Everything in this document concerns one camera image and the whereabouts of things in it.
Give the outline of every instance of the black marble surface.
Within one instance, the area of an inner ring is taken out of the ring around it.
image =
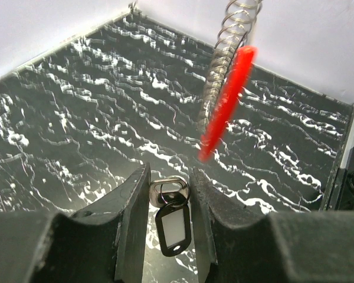
[[[250,209],[319,208],[351,106],[256,68],[214,158],[196,118],[212,48],[139,16],[108,24],[0,83],[0,210],[74,212],[143,162],[204,169]],[[144,282],[196,282],[194,247],[159,251],[150,207]]]

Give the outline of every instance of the metal spring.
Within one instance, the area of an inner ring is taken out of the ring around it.
[[[218,33],[218,41],[208,67],[203,90],[203,102],[198,114],[198,130],[204,133],[217,102],[222,84],[228,74],[233,56],[238,47],[246,45],[249,35],[262,8],[262,0],[230,0]]]

